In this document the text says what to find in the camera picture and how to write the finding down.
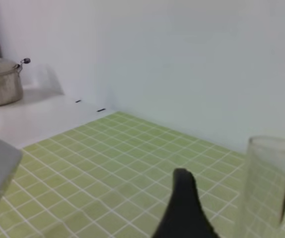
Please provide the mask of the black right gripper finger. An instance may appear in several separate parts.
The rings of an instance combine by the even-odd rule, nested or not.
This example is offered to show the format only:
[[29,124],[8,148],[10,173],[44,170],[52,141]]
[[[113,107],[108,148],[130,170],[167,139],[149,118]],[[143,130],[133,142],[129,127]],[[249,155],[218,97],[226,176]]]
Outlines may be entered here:
[[152,235],[154,238],[217,238],[202,208],[197,184],[191,172],[177,168],[164,215]]

